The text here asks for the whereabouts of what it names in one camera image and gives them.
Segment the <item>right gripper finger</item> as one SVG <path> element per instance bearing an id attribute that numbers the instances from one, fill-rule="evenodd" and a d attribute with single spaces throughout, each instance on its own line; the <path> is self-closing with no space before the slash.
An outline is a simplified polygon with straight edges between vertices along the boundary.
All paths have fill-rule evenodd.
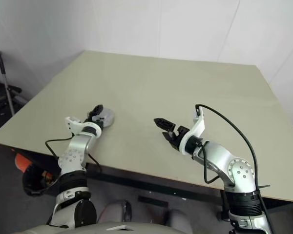
<path id="1" fill-rule="evenodd" d="M 154 122 L 157 127 L 164 131 L 174 131 L 175 124 L 164 118 L 155 118 Z"/>
<path id="2" fill-rule="evenodd" d="M 173 149 L 178 150 L 177 135 L 174 132 L 162 132 L 164 138 L 170 143 Z"/>

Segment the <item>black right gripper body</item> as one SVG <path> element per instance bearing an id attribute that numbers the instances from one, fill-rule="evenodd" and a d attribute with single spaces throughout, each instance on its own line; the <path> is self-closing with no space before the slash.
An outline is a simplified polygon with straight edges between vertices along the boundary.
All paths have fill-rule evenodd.
<path id="1" fill-rule="evenodd" d="M 179 151 L 181 141 L 183 137 L 186 135 L 186 133 L 189 132 L 189 129 L 184 126 L 179 126 L 177 132 L 178 135 L 175 134 L 173 137 L 173 146 L 177 151 Z"/>

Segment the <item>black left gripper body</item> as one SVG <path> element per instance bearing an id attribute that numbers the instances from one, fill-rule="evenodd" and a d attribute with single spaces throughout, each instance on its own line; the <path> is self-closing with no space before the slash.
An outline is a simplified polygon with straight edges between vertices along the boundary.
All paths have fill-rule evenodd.
<path id="1" fill-rule="evenodd" d="M 103 127 L 104 126 L 104 123 L 103 122 L 93 122 L 92 121 L 92 117 L 89 117 L 89 116 L 87 116 L 87 118 L 84 120 L 84 123 L 85 122 L 92 122 L 92 123 L 95 123 L 95 124 L 97 124 L 99 127 Z"/>

